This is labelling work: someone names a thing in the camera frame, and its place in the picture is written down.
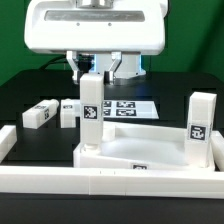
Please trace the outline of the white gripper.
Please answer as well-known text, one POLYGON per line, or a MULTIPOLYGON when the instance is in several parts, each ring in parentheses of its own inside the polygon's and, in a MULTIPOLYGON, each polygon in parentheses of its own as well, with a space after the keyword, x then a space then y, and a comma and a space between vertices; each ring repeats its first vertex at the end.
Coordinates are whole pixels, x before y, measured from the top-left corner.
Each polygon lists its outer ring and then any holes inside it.
POLYGON ((77 52, 112 52, 104 83, 113 84, 122 53, 158 55, 163 51, 167 0, 108 2, 110 6, 104 8, 101 2, 89 0, 31 0, 24 29, 27 47, 38 53, 66 53, 74 84, 83 75, 77 52))

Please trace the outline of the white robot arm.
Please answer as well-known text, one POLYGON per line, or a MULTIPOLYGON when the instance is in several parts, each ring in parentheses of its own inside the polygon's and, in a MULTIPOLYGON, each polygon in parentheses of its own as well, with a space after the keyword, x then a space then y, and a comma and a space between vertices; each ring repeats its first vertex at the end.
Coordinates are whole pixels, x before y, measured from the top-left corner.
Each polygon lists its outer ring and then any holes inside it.
POLYGON ((77 83, 78 57, 94 57, 91 72, 108 84, 141 77, 143 55, 165 47, 171 0, 31 0, 24 41, 37 53, 63 54, 77 83))

